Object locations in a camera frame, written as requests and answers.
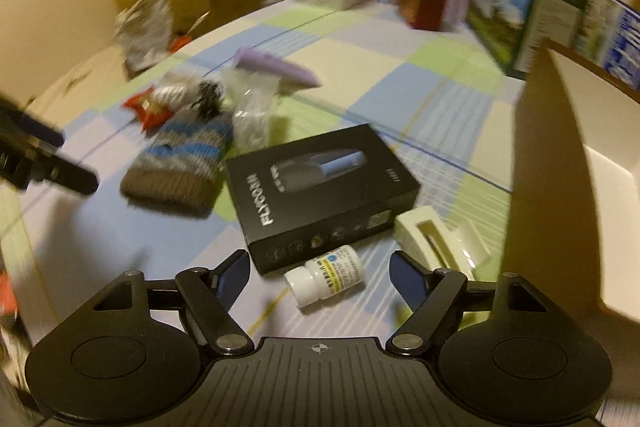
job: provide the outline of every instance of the metal screw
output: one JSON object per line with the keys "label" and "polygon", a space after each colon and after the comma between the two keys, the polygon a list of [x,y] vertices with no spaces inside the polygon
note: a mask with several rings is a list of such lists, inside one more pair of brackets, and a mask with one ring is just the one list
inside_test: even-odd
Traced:
{"label": "metal screw", "polygon": [[401,335],[394,336],[391,343],[398,349],[409,351],[411,349],[418,349],[418,347],[422,345],[422,339],[413,333],[402,333]]}
{"label": "metal screw", "polygon": [[246,338],[237,333],[229,333],[228,335],[222,335],[216,340],[216,344],[226,351],[237,351],[242,349],[247,344]]}

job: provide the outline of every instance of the qr code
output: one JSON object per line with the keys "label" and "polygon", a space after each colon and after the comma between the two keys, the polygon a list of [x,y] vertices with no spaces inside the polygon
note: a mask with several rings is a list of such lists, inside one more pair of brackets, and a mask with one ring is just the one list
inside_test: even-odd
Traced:
{"label": "qr code", "polygon": [[372,229],[373,227],[384,225],[389,220],[389,216],[391,216],[391,210],[385,210],[379,214],[374,214],[369,217],[369,224],[367,225],[367,228]]}

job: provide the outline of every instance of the brown ribbed cuff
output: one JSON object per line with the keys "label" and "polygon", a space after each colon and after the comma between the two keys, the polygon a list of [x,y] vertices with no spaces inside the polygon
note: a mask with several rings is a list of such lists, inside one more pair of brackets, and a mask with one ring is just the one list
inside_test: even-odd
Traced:
{"label": "brown ribbed cuff", "polygon": [[127,198],[180,205],[195,212],[209,212],[215,198],[214,184],[193,174],[169,169],[131,168],[120,182]]}

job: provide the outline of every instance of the white bottle cap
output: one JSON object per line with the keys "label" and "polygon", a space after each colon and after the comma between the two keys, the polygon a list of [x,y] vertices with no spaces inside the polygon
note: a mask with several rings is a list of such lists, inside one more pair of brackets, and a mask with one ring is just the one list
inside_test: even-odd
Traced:
{"label": "white bottle cap", "polygon": [[284,274],[298,308],[303,308],[320,299],[320,293],[311,272],[304,266],[298,266]]}

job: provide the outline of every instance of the crosshair logo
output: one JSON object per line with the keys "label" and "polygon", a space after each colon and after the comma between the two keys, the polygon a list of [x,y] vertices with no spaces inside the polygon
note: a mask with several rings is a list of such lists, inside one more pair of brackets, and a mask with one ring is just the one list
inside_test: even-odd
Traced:
{"label": "crosshair logo", "polygon": [[331,349],[331,347],[318,342],[317,344],[311,346],[311,349],[313,349],[318,355],[322,355],[327,349]]}

